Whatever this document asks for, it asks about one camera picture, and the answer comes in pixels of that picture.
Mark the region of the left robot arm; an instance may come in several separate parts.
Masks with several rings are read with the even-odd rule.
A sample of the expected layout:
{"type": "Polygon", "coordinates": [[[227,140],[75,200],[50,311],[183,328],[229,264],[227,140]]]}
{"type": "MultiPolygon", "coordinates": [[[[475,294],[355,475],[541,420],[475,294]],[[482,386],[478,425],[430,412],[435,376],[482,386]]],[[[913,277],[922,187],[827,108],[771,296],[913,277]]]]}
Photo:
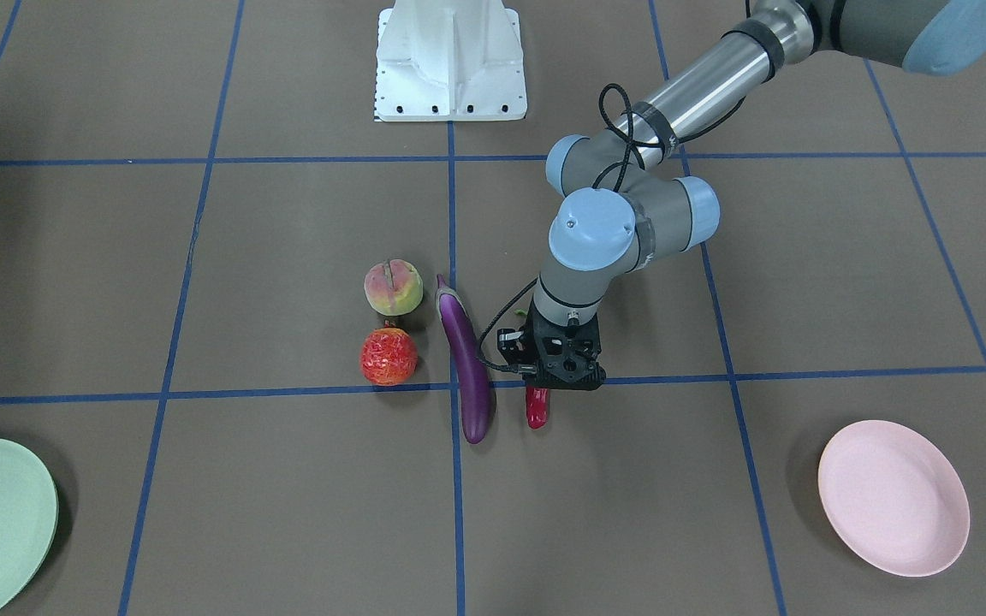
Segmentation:
{"type": "Polygon", "coordinates": [[[952,75],[986,54],[986,1],[756,1],[716,45],[631,103],[600,112],[603,131],[556,141],[545,160],[561,205],[526,320],[496,335],[503,362],[536,388],[592,390],[599,362],[598,308],[616,277],[701,245],[716,233],[715,190],[695,176],[652,170],[684,143],[725,122],[757,86],[818,51],[905,73],[952,75]]]}

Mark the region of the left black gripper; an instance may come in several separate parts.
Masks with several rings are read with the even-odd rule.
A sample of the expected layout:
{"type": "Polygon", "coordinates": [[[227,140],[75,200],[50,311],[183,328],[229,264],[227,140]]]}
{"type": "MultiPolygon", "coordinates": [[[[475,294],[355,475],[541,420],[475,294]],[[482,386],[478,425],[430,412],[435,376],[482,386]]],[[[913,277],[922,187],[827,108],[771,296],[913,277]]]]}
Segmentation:
{"type": "Polygon", "coordinates": [[[516,330],[498,329],[496,346],[506,365],[533,388],[592,391],[606,382],[598,318],[562,327],[532,313],[516,330]]]}

